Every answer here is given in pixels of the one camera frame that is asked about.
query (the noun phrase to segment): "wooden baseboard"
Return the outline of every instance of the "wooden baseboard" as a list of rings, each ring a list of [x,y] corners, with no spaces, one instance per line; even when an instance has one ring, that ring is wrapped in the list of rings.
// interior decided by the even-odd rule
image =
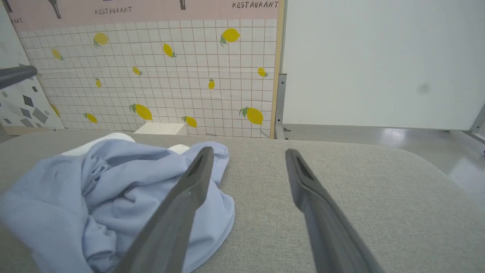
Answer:
[[[3,126],[3,129],[7,132],[7,134],[11,136],[21,136],[25,134],[34,133],[34,132],[54,130],[50,128],[36,128],[36,127],[23,127],[23,126]]]

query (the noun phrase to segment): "whiteboard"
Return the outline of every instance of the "whiteboard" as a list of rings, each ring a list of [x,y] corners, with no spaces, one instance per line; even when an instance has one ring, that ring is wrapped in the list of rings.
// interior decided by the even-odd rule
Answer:
[[[484,0],[288,0],[283,122],[469,130]]]

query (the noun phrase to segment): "black diamond shape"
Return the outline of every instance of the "black diamond shape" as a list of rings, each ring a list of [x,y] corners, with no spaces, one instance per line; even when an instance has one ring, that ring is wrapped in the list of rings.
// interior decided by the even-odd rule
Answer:
[[[29,110],[25,110],[24,108],[21,108],[20,110],[22,111],[22,114],[23,114],[25,117],[30,118],[30,119],[32,118],[32,117],[30,116],[30,111],[29,111]]]
[[[33,107],[32,99],[24,95],[24,103],[30,107]]]

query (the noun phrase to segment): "wooden frame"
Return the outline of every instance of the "wooden frame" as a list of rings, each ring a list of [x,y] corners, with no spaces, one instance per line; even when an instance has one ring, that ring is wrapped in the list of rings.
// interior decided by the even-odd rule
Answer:
[[[281,72],[281,59],[283,50],[283,35],[285,24],[285,6],[286,0],[279,1],[278,9],[278,26],[276,28],[276,56],[275,56],[275,78],[273,82],[273,104],[271,108],[271,124],[270,124],[270,138],[275,138],[275,122],[276,122],[276,98],[278,96],[278,75]]]

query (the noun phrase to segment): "lemon print wallpaper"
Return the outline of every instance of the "lemon print wallpaper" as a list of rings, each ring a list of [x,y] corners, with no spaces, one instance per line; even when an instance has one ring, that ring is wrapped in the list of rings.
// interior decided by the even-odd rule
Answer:
[[[65,128],[134,132],[162,122],[191,135],[269,137],[278,1],[9,4]]]

